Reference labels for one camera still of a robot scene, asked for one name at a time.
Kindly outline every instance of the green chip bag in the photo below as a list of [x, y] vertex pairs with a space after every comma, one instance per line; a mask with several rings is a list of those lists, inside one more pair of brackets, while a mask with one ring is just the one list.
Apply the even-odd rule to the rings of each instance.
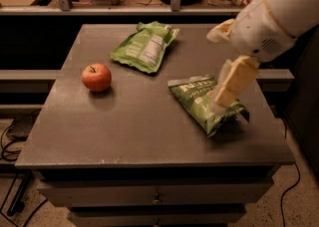
[[146, 73], [158, 71], [165, 49], [174, 40], [179, 29], [152, 22], [139, 23], [137, 32], [129, 35], [109, 57]]
[[234, 101], [222, 113], [213, 113], [210, 102], [213, 89], [217, 85], [214, 76], [198, 76], [183, 80], [168, 81], [168, 88], [184, 109], [200, 124], [207, 136], [212, 136], [218, 128], [237, 114], [249, 121], [249, 111], [239, 101]]

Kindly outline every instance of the gray tabletop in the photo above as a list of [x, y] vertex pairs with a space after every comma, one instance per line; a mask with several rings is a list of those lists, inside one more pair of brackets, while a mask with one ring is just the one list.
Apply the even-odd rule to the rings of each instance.
[[[28, 137], [17, 167], [96, 168], [290, 164], [293, 154], [253, 83], [239, 99], [249, 124], [225, 126], [215, 137], [182, 108], [167, 81], [217, 76], [237, 54], [205, 36], [214, 25], [173, 25], [179, 34], [166, 49], [156, 75], [120, 65], [108, 57], [137, 25], [84, 25]], [[113, 82], [92, 94], [81, 82], [92, 63], [109, 66]]]

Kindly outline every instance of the desk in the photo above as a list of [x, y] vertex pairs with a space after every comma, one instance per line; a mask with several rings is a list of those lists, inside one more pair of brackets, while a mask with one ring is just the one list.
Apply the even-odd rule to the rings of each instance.
[[[167, 81], [217, 74], [236, 54], [206, 40], [214, 25], [173, 26], [179, 34], [150, 76], [108, 57], [136, 25], [84, 25], [31, 130], [16, 166], [33, 170], [39, 191], [68, 207], [77, 226], [235, 222], [271, 187], [275, 171], [294, 163], [257, 83], [239, 97], [249, 124], [225, 124], [206, 137]], [[102, 94], [81, 83], [95, 62], [113, 74]]]

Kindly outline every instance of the red apple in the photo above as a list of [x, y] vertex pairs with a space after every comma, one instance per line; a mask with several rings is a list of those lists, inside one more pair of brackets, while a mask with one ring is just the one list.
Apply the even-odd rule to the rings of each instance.
[[82, 72], [82, 83], [91, 92], [105, 91], [112, 81], [112, 75], [109, 68], [104, 64], [92, 64], [86, 67]]

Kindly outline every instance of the drawer knob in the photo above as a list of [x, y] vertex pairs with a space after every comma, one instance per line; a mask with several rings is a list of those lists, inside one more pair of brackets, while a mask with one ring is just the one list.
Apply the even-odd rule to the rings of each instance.
[[158, 193], [156, 193], [156, 196], [152, 202], [153, 205], [161, 205], [162, 204], [162, 200], [160, 199], [160, 196]]

